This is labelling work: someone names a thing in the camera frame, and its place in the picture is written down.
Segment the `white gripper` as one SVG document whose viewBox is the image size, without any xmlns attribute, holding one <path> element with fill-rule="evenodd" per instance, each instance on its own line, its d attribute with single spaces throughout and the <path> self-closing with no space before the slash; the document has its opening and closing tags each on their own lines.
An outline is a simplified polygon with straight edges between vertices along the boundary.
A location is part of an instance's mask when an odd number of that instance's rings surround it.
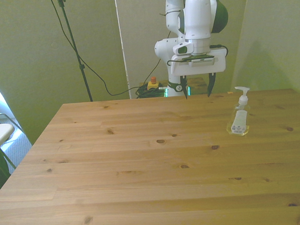
<svg viewBox="0 0 300 225">
<path fill-rule="evenodd" d="M 212 93 L 216 80 L 215 73 L 223 72 L 225 65 L 225 48 L 212 49 L 209 53 L 192 56 L 189 55 L 174 55 L 170 60 L 170 73 L 173 76 L 180 76 L 181 87 L 184 96 L 188 98 L 187 78 L 186 75 L 208 74 L 209 83 L 207 86 L 207 96 Z"/>
</svg>

